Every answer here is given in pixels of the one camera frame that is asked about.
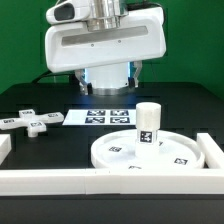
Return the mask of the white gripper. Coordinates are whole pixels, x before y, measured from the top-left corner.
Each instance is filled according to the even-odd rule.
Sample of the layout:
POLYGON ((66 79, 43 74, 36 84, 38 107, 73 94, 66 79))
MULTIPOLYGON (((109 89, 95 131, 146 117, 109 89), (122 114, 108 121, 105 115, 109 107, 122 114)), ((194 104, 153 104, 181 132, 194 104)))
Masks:
POLYGON ((162 8, 155 7, 131 11, 117 29, 89 32, 85 22, 52 26, 45 36, 47 67, 52 72, 76 70, 81 93, 89 95, 92 84, 85 81, 83 69, 130 62, 129 87, 137 88, 139 60, 159 58, 166 51, 163 22, 162 8))

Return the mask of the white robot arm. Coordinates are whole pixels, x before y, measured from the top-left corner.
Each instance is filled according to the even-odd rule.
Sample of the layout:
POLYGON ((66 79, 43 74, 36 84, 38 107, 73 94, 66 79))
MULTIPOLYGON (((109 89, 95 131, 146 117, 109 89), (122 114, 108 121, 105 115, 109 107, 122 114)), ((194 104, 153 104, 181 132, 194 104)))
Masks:
POLYGON ((46 19, 47 67, 73 71, 86 94, 115 95, 137 87, 142 62, 166 51, 165 12, 147 0, 58 0, 46 19))

